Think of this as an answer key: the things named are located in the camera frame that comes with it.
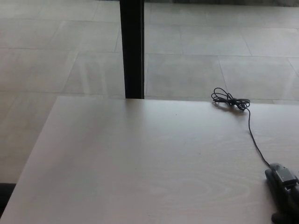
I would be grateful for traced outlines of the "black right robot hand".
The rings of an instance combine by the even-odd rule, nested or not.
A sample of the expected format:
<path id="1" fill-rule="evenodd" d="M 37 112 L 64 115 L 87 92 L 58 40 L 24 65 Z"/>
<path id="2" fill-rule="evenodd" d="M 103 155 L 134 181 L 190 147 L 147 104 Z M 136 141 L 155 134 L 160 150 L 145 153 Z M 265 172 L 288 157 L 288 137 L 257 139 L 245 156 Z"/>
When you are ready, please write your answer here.
<path id="1" fill-rule="evenodd" d="M 274 224 L 297 224 L 299 222 L 299 179 L 288 168 L 270 165 L 279 211 L 272 214 Z"/>

